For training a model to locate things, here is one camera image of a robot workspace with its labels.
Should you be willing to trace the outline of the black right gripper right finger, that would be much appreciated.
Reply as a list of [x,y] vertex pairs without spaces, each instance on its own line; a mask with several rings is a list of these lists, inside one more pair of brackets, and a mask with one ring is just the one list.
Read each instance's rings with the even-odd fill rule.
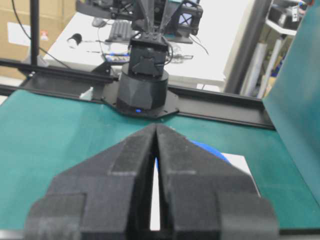
[[[159,124],[157,144],[186,137]],[[227,165],[213,174],[162,174],[167,219],[175,240],[276,240],[272,204],[258,196],[251,178]]]

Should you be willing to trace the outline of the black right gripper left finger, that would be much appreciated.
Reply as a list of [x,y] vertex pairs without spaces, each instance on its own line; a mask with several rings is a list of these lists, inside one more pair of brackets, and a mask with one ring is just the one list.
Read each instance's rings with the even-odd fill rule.
[[130,240],[150,226],[156,125],[57,174],[30,208],[26,240]]

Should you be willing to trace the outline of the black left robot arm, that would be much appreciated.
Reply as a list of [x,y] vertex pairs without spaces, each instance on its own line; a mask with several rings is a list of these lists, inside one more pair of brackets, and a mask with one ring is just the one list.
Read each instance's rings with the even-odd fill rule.
[[165,66],[174,56],[169,35],[182,42],[199,30],[203,8],[191,0],[78,0],[77,12],[130,21],[129,59],[118,80],[104,86],[102,101],[129,116],[160,118],[179,111]]

